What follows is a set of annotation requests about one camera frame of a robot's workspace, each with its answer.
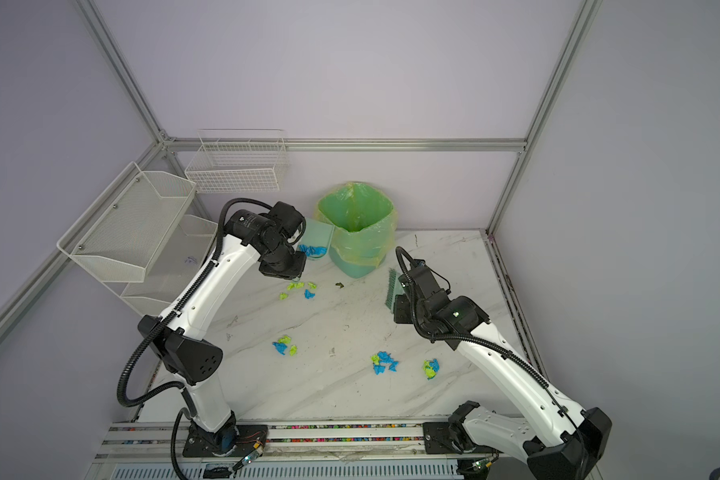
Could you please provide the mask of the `green hand brush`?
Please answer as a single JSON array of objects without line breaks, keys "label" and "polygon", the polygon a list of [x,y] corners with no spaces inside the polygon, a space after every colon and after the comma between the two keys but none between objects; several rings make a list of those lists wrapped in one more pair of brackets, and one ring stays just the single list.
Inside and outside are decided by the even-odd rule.
[{"label": "green hand brush", "polygon": [[395,268],[388,269],[388,287],[385,299],[385,306],[390,312],[395,310],[395,302],[398,295],[404,294],[400,280],[400,273]]}]

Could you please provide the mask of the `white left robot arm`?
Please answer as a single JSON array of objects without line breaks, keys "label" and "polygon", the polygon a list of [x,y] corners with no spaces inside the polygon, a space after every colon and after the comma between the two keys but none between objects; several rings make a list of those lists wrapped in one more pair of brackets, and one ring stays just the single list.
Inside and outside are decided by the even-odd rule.
[{"label": "white left robot arm", "polygon": [[136,398],[143,404],[170,389],[180,392],[190,436],[213,456],[233,452],[239,441],[235,414],[217,373],[223,350],[207,340],[211,325],[235,286],[252,267],[265,277],[296,280],[306,265],[296,243],[306,231],[305,217],[292,205],[237,198],[222,208],[207,259],[178,298],[157,316],[146,315],[138,329],[143,337],[138,359],[152,350],[173,380]]}]

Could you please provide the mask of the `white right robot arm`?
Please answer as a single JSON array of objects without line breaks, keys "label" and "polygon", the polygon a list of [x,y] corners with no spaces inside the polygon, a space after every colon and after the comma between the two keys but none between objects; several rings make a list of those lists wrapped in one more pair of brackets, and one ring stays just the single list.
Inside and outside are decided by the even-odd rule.
[{"label": "white right robot arm", "polygon": [[599,408],[584,409],[552,385],[503,337],[489,315],[466,296],[452,298],[450,282],[405,249],[395,251],[402,291],[394,320],[431,343],[443,342],[484,373],[518,409],[517,418],[476,401],[448,419],[450,450],[490,448],[525,463],[537,479],[584,479],[603,457],[612,429]]}]

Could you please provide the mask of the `green plastic dustpan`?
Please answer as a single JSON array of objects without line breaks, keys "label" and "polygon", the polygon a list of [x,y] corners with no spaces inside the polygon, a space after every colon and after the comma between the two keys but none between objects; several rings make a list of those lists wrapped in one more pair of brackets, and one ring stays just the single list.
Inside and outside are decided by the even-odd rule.
[{"label": "green plastic dustpan", "polygon": [[312,218],[307,218],[305,233],[299,240],[297,248],[300,244],[306,244],[313,246],[325,246],[328,251],[331,246],[333,232],[333,225]]}]

